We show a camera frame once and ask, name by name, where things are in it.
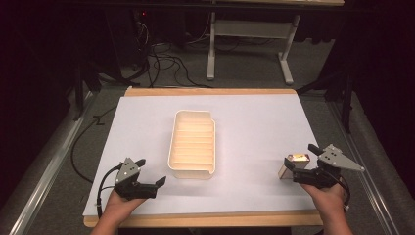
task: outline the plastic tray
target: plastic tray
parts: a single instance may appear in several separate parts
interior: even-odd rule
[[[168,166],[176,178],[212,177],[215,170],[215,123],[210,112],[177,112]]]

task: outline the hand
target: hand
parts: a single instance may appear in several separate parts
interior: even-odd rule
[[[133,199],[126,201],[113,190],[108,198],[104,213],[91,234],[115,234],[117,228],[146,200]]]
[[[307,184],[301,184],[301,187],[311,196],[320,212],[324,234],[352,234],[345,217],[344,189],[340,184],[324,189]]]

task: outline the wire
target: wire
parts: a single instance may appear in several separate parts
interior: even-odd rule
[[[73,170],[76,172],[77,175],[79,175],[79,177],[81,177],[82,179],[84,179],[85,181],[89,182],[89,183],[93,183],[92,179],[89,179],[88,177],[86,177],[85,175],[83,175],[77,168],[74,162],[74,150],[76,147],[76,144],[78,143],[78,141],[80,140],[80,138],[82,137],[83,134],[85,134],[85,132],[96,122],[98,122],[103,116],[105,116],[107,113],[109,113],[110,111],[114,110],[116,108],[116,106],[110,108],[109,110],[105,111],[103,114],[99,115],[99,116],[94,116],[94,120],[91,121],[91,123],[89,123],[85,129],[82,130],[82,132],[76,137],[75,141],[73,142],[72,148],[70,149],[70,163],[72,165]]]
[[[110,169],[103,177],[103,179],[101,180],[100,183],[100,187],[98,188],[98,195],[97,195],[97,213],[98,213],[98,217],[100,218],[101,215],[103,215],[103,208],[102,208],[102,204],[101,204],[101,192],[104,190],[103,186],[105,183],[105,180],[107,179],[107,177],[114,172],[115,170],[120,170],[122,167],[122,163],[120,163],[119,165],[113,167],[112,169]]]
[[[340,184],[340,186],[342,186],[342,188],[345,189],[346,198],[345,198],[345,201],[344,201],[344,207],[345,207],[345,211],[347,211],[348,210],[348,203],[349,203],[350,198],[351,198],[351,193],[350,193],[350,189],[348,188],[348,184],[347,184],[345,178],[340,175],[340,179],[338,179],[333,174],[331,174],[330,172],[328,172],[328,171],[324,171],[324,172],[326,173],[326,175],[333,178],[338,184]]]
[[[156,50],[154,48],[153,48],[153,53],[154,53],[154,55],[150,54],[149,56],[156,58],[157,61],[153,64],[153,66],[158,70],[158,72],[160,70],[172,69],[174,66],[178,66],[178,68],[174,72],[174,79],[176,80],[176,82],[179,85],[185,86],[185,87],[212,88],[211,86],[194,82],[189,76],[189,70],[186,68],[183,61],[179,57],[170,56],[170,55],[167,55],[167,54],[158,54],[157,55]],[[171,64],[166,68],[161,68],[161,62],[162,61],[169,61],[169,62],[171,62]],[[183,83],[178,81],[177,74],[178,74],[178,72],[181,68],[183,68],[185,70],[185,73],[186,73],[185,77],[186,77],[187,81],[189,81],[191,83],[190,85],[189,84],[183,84]]]

